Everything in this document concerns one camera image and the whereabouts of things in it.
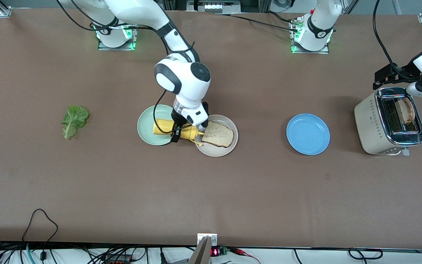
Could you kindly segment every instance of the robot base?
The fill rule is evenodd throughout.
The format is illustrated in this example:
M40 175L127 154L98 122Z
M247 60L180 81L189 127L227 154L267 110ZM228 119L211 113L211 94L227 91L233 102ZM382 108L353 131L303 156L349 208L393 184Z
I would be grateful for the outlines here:
M293 25L292 23L289 23L289 28L295 28L300 30L300 25ZM313 53L313 54L328 54L328 43L325 44L325 47L323 47L321 50L317 51L310 51L303 48L299 43L297 43L294 39L296 38L296 35L298 35L298 32L289 32L289 38L291 39L291 52L292 53Z
M328 43L323 47L321 50L318 51L310 51L306 50L305 48L301 47L299 43L294 41L294 38L291 37L291 52L292 53L314 53L314 54L328 54Z
M124 30L124 32L125 34L132 35L132 37L120 47L107 47L99 40L99 37L97 37L97 39L99 40L97 50L134 50L136 48L136 37L138 35L138 30Z

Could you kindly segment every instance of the white plate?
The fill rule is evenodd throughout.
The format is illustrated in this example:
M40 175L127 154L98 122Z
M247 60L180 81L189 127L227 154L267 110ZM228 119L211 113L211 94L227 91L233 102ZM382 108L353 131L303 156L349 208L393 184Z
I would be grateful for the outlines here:
M200 146L199 144L196 144L198 149L203 152L204 154L210 156L210 157L222 157L224 155L229 154L237 145L237 140L239 139L239 133L237 132L237 127L234 122L232 122L231 119L223 116L223 115L210 115L208 117L209 121L214 121L218 124L225 125L229 129L232 129L234 131L234 140L232 141L232 144L229 147L216 147L215 145L209 144L209 143L202 143L203 145ZM201 143L202 135L198 135L195 138L195 141L198 143Z

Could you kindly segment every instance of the bread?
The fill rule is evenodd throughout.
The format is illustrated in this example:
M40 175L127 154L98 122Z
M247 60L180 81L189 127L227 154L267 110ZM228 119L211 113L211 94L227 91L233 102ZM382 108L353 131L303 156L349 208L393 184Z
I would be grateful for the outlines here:
M400 122L403 124L410 124L415 120L415 109L408 98L405 97L395 102L395 108L397 109Z
M229 147L234 140L234 131L225 125L216 122L208 122L201 142L206 142L216 147Z

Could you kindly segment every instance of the toaster slot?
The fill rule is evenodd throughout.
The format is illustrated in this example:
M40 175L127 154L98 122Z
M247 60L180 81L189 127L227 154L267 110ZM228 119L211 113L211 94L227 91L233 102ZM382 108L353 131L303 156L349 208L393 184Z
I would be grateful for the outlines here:
M393 133L418 133L416 119L410 124L403 124L400 122L399 113L395 107L395 102L402 99L403 97L397 98L382 98L382 106L384 107L384 113L387 120L387 125L390 131Z

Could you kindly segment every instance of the lettuce leaf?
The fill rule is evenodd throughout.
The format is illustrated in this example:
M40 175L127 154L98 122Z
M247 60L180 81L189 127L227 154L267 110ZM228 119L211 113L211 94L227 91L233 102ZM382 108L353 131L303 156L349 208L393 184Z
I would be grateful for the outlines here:
M63 137L69 139L76 135L77 130L84 127L86 119L89 117L89 111L79 105L71 105L67 108L67 114L61 121L63 127Z

